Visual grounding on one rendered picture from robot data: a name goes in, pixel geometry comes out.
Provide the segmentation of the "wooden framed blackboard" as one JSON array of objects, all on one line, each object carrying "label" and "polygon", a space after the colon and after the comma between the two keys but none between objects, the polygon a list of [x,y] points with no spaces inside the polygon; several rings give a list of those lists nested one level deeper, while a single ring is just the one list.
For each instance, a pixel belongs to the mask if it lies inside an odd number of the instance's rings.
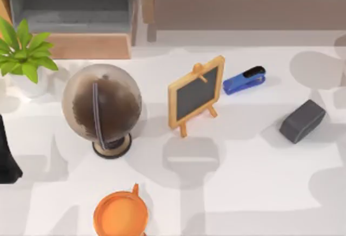
[{"label": "wooden framed blackboard", "polygon": [[180,136],[187,136],[187,121],[208,110],[217,117],[214,104],[221,92],[225,58],[194,64],[192,71],[168,86],[168,125],[179,128]]}]

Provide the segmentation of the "blue stapler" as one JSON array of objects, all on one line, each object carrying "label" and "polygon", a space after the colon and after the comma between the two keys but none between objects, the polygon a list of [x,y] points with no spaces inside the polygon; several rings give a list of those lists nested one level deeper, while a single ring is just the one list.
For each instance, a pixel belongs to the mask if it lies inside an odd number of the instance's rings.
[{"label": "blue stapler", "polygon": [[223,81],[223,90],[227,95],[231,95],[241,90],[258,86],[265,81],[265,74],[265,68],[257,65]]}]

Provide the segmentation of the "brown globe on stand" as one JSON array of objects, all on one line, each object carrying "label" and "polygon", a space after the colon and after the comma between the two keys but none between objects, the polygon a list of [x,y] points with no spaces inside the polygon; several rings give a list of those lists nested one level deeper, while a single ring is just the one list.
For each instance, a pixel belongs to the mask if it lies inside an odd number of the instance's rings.
[{"label": "brown globe on stand", "polygon": [[142,96],[124,69],[93,64],[68,79],[62,111],[70,128],[91,141],[97,155],[116,159],[131,147],[131,130],[141,115]]}]

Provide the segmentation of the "pale wooden drawer front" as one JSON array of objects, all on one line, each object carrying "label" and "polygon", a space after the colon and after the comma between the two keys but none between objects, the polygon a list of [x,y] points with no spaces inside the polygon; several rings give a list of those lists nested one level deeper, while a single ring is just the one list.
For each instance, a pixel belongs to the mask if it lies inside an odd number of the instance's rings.
[{"label": "pale wooden drawer front", "polygon": [[131,36],[119,33],[53,33],[51,57],[55,59],[129,59]]}]

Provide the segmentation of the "orange cup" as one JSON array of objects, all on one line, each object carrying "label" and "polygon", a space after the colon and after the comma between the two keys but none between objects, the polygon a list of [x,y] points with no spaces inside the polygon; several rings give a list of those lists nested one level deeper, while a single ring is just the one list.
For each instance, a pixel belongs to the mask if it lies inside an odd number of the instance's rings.
[{"label": "orange cup", "polygon": [[93,226],[98,236],[147,236],[148,218],[148,208],[136,183],[131,191],[105,196],[95,208]]}]

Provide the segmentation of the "wooden open shelf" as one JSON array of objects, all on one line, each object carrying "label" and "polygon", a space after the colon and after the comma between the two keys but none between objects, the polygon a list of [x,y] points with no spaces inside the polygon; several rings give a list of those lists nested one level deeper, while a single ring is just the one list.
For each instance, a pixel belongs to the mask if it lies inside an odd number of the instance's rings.
[{"label": "wooden open shelf", "polygon": [[346,29],[346,0],[141,0],[148,39],[165,31]]}]

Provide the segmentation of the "dark grey rounded box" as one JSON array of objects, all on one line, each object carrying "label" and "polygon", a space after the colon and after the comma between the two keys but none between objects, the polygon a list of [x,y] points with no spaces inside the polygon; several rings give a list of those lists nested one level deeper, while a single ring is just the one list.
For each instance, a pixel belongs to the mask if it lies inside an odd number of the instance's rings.
[{"label": "dark grey rounded box", "polygon": [[325,115],[324,108],[308,99],[283,120],[279,131],[290,142],[297,144],[322,122]]}]

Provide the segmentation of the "pulled-out wooden drawer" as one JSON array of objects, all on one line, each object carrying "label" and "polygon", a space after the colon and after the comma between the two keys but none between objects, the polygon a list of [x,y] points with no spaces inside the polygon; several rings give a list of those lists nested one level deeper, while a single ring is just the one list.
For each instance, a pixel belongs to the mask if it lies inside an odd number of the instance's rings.
[{"label": "pulled-out wooden drawer", "polygon": [[0,0],[0,16],[33,34],[119,33],[136,39],[138,0]]}]

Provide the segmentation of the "green plant in white pot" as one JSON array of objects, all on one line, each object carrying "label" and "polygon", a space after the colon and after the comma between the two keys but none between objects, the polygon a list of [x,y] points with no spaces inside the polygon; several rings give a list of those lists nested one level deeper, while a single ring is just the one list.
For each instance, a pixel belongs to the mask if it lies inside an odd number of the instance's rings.
[{"label": "green plant in white pot", "polygon": [[44,94],[48,88],[45,70],[58,70],[50,52],[54,45],[47,41],[51,33],[34,35],[26,19],[14,28],[0,16],[0,34],[0,75],[9,75],[27,97]]}]

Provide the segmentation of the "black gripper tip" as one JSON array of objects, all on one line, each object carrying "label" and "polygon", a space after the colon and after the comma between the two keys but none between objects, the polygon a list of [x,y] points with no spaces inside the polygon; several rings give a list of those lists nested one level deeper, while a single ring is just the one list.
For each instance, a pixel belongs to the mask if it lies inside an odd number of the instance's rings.
[{"label": "black gripper tip", "polygon": [[5,125],[0,114],[0,184],[13,184],[23,176],[23,172],[10,151]]}]

